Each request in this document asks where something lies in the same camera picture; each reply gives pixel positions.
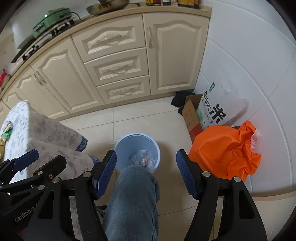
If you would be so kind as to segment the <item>red white green wrapper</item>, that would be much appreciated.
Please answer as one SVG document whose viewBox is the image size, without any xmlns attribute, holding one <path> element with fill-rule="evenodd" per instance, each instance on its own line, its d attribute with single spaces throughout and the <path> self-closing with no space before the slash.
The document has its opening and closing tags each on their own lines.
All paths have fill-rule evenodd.
<svg viewBox="0 0 296 241">
<path fill-rule="evenodd" d="M 13 131 L 13 124 L 11 121 L 9 121 L 6 127 L 4 128 L 3 132 L 1 133 L 1 139 L 4 141 L 8 140 L 11 136 L 12 131 Z"/>
</svg>

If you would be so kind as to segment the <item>yellow snack wrapper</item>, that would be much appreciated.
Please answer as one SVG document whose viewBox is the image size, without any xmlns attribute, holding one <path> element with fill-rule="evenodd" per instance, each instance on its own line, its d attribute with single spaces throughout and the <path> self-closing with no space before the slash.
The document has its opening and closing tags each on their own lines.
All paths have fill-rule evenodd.
<svg viewBox="0 0 296 241">
<path fill-rule="evenodd" d="M 0 160 L 2 160 L 4 156 L 5 145 L 6 145 L 6 141 L 1 138 L 0 139 Z"/>
</svg>

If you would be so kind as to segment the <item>light blue trash bin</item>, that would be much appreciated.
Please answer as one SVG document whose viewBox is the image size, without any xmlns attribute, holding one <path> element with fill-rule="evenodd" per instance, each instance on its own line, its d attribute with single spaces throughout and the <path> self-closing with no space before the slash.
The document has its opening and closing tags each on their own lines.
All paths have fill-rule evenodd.
<svg viewBox="0 0 296 241">
<path fill-rule="evenodd" d="M 123 136 L 114 147 L 117 154 L 116 170 L 138 165 L 154 173 L 161 160 L 161 152 L 156 141 L 143 133 L 130 133 Z"/>
</svg>

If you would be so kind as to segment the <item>trash inside bin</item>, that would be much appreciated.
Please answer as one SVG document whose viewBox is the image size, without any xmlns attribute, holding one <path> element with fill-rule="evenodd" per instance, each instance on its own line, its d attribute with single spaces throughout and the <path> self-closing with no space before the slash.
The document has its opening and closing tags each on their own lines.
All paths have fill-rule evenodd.
<svg viewBox="0 0 296 241">
<path fill-rule="evenodd" d="M 146 169 L 153 169 L 156 165 L 154 154 L 147 150 L 136 151 L 132 154 L 130 160 L 133 164 L 143 166 Z"/>
</svg>

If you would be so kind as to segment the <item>round table floral cloth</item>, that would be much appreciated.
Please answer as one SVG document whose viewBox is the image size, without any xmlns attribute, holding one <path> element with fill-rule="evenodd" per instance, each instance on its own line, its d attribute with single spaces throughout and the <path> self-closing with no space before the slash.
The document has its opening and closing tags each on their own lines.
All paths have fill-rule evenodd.
<svg viewBox="0 0 296 241">
<path fill-rule="evenodd" d="M 1 131 L 12 124 L 6 141 L 4 159 L 12 160 L 35 149 L 39 158 L 12 178 L 12 182 L 32 177 L 33 173 L 56 156 L 66 159 L 66 168 L 59 174 L 62 180 L 74 179 L 90 171 L 99 162 L 84 152 L 88 140 L 65 125 L 35 111 L 27 101 L 15 105 L 1 124 Z"/>
</svg>

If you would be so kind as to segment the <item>person's jeans leg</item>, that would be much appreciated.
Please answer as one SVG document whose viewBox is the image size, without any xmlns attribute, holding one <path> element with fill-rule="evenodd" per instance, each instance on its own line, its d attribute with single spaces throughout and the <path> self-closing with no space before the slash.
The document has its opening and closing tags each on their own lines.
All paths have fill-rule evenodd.
<svg viewBox="0 0 296 241">
<path fill-rule="evenodd" d="M 159 183 L 142 166 L 119 175 L 107 204 L 103 229 L 108 240 L 158 240 Z"/>
</svg>

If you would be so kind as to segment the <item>red box on counter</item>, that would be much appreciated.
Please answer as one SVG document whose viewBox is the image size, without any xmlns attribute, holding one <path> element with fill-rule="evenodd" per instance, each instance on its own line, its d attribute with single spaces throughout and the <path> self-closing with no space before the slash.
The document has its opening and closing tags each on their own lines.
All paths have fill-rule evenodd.
<svg viewBox="0 0 296 241">
<path fill-rule="evenodd" d="M 3 73 L 0 76 L 0 86 L 3 85 L 4 79 L 6 78 L 7 75 L 8 74 L 5 71 L 3 71 Z"/>
</svg>

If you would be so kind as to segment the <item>white rice sack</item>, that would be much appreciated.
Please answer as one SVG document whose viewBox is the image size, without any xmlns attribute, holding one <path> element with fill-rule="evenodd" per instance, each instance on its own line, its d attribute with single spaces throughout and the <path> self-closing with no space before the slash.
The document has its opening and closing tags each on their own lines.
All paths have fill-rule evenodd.
<svg viewBox="0 0 296 241">
<path fill-rule="evenodd" d="M 196 113 L 203 130 L 229 125 L 249 106 L 248 99 L 239 96 L 238 88 L 222 68 L 209 80 L 200 73 L 194 92 L 202 95 Z"/>
</svg>

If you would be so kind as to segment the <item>cardboard box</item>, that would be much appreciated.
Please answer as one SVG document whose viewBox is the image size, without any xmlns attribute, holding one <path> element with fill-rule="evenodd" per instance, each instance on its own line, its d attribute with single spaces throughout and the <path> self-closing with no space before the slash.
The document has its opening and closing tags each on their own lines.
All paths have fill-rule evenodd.
<svg viewBox="0 0 296 241">
<path fill-rule="evenodd" d="M 203 94 L 187 96 L 182 110 L 182 115 L 192 143 L 194 142 L 195 137 L 204 130 L 196 112 L 202 96 Z"/>
</svg>

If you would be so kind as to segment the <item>black gas stove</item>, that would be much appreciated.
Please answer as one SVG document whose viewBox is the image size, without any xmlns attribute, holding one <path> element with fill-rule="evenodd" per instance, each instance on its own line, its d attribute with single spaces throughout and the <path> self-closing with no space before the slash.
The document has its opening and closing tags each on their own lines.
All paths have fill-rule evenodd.
<svg viewBox="0 0 296 241">
<path fill-rule="evenodd" d="M 32 34 L 24 39 L 17 47 L 18 52 L 12 59 L 11 63 L 17 63 L 19 60 L 27 61 L 34 53 L 36 53 L 43 45 L 65 32 L 75 25 L 74 18 L 65 19 L 52 27 L 46 29 L 38 37 Z"/>
</svg>

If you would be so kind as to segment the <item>black cloth on floor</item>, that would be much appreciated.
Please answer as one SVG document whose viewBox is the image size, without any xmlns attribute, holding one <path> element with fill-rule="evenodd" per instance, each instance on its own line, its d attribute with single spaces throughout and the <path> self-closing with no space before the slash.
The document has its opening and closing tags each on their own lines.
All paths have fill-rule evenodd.
<svg viewBox="0 0 296 241">
<path fill-rule="evenodd" d="M 192 92 L 192 90 L 182 90 L 177 91 L 175 93 L 175 96 L 171 100 L 171 105 L 178 108 L 178 113 L 182 115 L 182 111 L 184 108 L 184 105 L 186 103 L 186 97 L 195 95 L 195 93 Z"/>
</svg>

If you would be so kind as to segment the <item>cream lower cabinets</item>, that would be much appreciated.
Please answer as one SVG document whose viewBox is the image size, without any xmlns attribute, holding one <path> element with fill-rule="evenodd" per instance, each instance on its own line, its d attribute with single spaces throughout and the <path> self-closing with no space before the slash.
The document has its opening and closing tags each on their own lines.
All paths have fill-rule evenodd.
<svg viewBox="0 0 296 241">
<path fill-rule="evenodd" d="M 85 20 L 23 61 L 1 89 L 1 119 L 26 100 L 57 120 L 195 87 L 212 9 L 130 7 Z"/>
</svg>

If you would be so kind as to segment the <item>green electric cooker pot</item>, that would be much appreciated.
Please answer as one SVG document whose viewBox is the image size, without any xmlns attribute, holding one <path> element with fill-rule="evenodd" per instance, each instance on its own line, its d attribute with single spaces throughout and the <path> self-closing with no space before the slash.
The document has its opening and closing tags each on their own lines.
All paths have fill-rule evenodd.
<svg viewBox="0 0 296 241">
<path fill-rule="evenodd" d="M 33 27 L 33 37 L 37 39 L 43 32 L 71 17 L 72 13 L 69 8 L 58 8 L 47 11 L 43 18 Z"/>
</svg>

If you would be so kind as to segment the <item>steel wok with lid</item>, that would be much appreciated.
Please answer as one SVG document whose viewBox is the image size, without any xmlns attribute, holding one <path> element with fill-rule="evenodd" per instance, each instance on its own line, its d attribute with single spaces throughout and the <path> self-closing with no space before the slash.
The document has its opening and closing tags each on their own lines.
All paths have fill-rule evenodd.
<svg viewBox="0 0 296 241">
<path fill-rule="evenodd" d="M 129 0 L 99 1 L 86 8 L 86 11 L 93 16 L 110 13 L 125 8 L 130 3 Z"/>
</svg>

